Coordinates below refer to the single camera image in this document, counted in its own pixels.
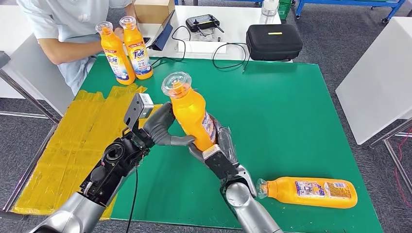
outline orange bottle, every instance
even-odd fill
[[[113,32],[110,22],[101,22],[96,25],[96,31],[102,38],[102,48],[107,60],[115,73],[116,80],[123,85],[130,85],[135,81],[135,73],[123,50],[123,43]]]
[[[124,44],[136,77],[138,79],[150,78],[153,75],[153,70],[144,39],[136,26],[136,19],[132,16],[125,16],[120,19],[120,25],[124,29]]]
[[[281,177],[274,181],[259,179],[259,198],[280,202],[330,208],[352,208],[358,202],[355,187],[349,181],[324,178]]]
[[[193,135],[196,147],[205,151],[215,144],[216,129],[206,112],[205,99],[191,88],[191,77],[175,72],[163,80],[162,91],[172,100],[173,113],[186,135]]]

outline floor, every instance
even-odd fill
[[[15,0],[0,0],[0,4],[13,4],[14,2]],[[184,4],[192,5],[192,1],[186,0]],[[256,7],[253,2],[222,0],[200,0],[199,5]],[[304,48],[294,61],[319,64],[384,231],[389,233],[412,232],[412,209],[403,202],[399,194],[394,176],[395,166],[389,153],[382,144],[375,149],[369,148],[367,143],[361,146],[356,144],[334,92],[353,65],[382,31],[384,25],[380,23],[380,20],[387,16],[390,9],[375,8],[370,10],[369,7],[359,6],[307,4],[299,20],[294,18],[295,9],[296,6],[291,9],[287,23],[296,26],[302,37]],[[410,4],[405,3],[396,15],[406,16],[410,9]],[[112,10],[109,13],[109,20],[118,22],[120,16],[121,11]],[[38,113],[25,100],[0,99],[0,110]],[[385,131],[400,122],[397,121]],[[0,205],[5,203],[13,191],[18,178],[24,172],[50,127],[51,123],[44,119],[0,116],[0,159],[2,161],[0,164],[0,183],[2,184],[0,186]],[[401,139],[391,139],[394,148]],[[407,173],[412,174],[411,140],[404,144],[403,152],[402,163]],[[405,192],[405,196],[408,200],[412,199],[407,192]],[[2,218],[0,232],[25,232],[43,219],[43,216],[29,216],[22,220]],[[99,222],[94,232],[122,232],[125,227],[125,221],[109,220]],[[130,232],[233,233],[239,231],[133,222]]]

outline black case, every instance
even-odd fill
[[[246,33],[250,57],[257,61],[291,60],[302,50],[302,40],[289,24],[250,25]]]

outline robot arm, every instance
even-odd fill
[[[267,210],[255,200],[255,186],[249,172],[237,160],[230,130],[216,119],[213,121],[217,144],[204,152],[190,144],[190,153],[220,179],[222,197],[246,233],[283,233]]]
[[[103,153],[76,192],[56,212],[29,233],[90,233],[126,178],[139,166],[154,146],[153,140],[138,128],[138,119],[153,109],[148,94],[136,94],[125,116],[128,129]]]

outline tide logo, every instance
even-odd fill
[[[141,59],[144,57],[144,49],[137,49],[132,54],[134,59]]]
[[[116,56],[107,55],[106,57],[111,64],[117,65],[119,63],[119,59]]]

